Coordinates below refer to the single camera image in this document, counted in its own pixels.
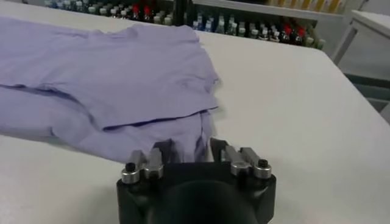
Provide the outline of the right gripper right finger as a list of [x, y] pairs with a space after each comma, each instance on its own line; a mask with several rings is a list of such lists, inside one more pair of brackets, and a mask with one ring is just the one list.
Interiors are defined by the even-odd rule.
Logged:
[[215, 162], [229, 162], [230, 173], [236, 177], [252, 174], [258, 179], [270, 179], [272, 167], [268, 160], [258, 156], [251, 147], [241, 147], [236, 150], [227, 141], [210, 138], [209, 149]]

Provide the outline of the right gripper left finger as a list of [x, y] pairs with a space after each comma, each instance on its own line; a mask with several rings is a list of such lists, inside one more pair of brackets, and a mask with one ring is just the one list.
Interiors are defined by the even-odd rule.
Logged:
[[136, 184], [142, 178], [160, 179], [163, 176], [164, 165], [173, 159], [174, 142], [172, 139], [156, 142], [147, 155], [141, 150], [135, 150], [121, 171], [121, 181], [124, 184]]

